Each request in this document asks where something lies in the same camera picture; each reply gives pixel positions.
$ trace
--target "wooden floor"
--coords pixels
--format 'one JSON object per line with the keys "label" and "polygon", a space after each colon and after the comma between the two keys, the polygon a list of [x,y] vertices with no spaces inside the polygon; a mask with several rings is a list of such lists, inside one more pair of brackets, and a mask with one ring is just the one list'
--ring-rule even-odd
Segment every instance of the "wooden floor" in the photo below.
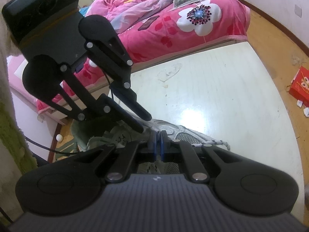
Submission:
{"label": "wooden floor", "polygon": [[[309,119],[297,107],[296,99],[287,92],[299,67],[303,65],[309,69],[309,57],[282,31],[254,11],[251,11],[248,38],[273,79],[288,111],[302,158],[304,183],[309,184]],[[64,140],[57,147],[72,139],[69,126],[63,126],[61,134]],[[304,223],[309,226],[309,210],[306,207]]]}

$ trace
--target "white table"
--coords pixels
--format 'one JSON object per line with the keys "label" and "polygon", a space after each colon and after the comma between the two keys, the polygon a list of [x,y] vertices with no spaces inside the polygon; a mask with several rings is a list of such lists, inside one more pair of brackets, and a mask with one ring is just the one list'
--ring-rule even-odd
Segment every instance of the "white table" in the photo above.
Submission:
{"label": "white table", "polygon": [[131,83],[138,102],[153,118],[227,141],[232,152],[290,174],[299,186],[292,214],[303,220],[304,181],[293,127],[248,42],[136,72]]}

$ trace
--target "wall outlet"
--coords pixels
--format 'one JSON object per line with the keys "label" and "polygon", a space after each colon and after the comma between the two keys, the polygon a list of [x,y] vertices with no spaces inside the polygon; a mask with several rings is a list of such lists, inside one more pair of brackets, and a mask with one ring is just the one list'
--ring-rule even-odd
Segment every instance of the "wall outlet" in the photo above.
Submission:
{"label": "wall outlet", "polygon": [[295,4],[295,8],[294,8],[295,14],[298,15],[300,18],[302,18],[302,8],[297,6]]}

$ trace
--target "wooden baseboard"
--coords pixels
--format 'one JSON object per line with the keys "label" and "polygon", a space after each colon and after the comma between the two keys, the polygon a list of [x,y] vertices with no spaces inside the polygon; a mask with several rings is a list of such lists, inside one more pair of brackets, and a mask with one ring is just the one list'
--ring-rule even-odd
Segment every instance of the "wooden baseboard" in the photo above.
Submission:
{"label": "wooden baseboard", "polygon": [[[62,127],[62,125],[58,123],[56,130],[55,130],[55,134],[53,136],[52,145],[50,146],[50,149],[52,149],[52,150],[56,149],[56,145],[57,145],[56,136],[60,133],[61,127]],[[53,159],[54,159],[54,153],[49,152],[47,161],[49,163],[52,163]]]}
{"label": "wooden baseboard", "polygon": [[256,6],[246,2],[245,0],[238,0],[242,4],[246,5],[253,11],[257,12],[259,15],[264,17],[266,20],[271,22],[274,26],[276,26],[278,29],[280,29],[284,34],[286,34],[307,56],[309,56],[309,47],[304,44],[297,36],[295,36],[288,28],[286,28],[284,25],[279,23],[276,19],[272,18],[270,15],[265,13],[264,11],[260,10]]}

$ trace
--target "white flower print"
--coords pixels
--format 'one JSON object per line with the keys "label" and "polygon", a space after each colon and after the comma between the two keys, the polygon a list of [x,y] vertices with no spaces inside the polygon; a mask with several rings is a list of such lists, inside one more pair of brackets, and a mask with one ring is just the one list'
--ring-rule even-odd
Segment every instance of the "white flower print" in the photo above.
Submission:
{"label": "white flower print", "polygon": [[186,8],[178,13],[181,18],[177,21],[177,26],[184,32],[195,33],[199,36],[208,35],[213,29],[213,23],[221,19],[221,9],[210,0],[204,0],[195,8]]}
{"label": "white flower print", "polygon": [[132,29],[133,27],[134,27],[134,25],[131,26],[130,28],[126,29],[124,32],[127,32],[128,30]]}

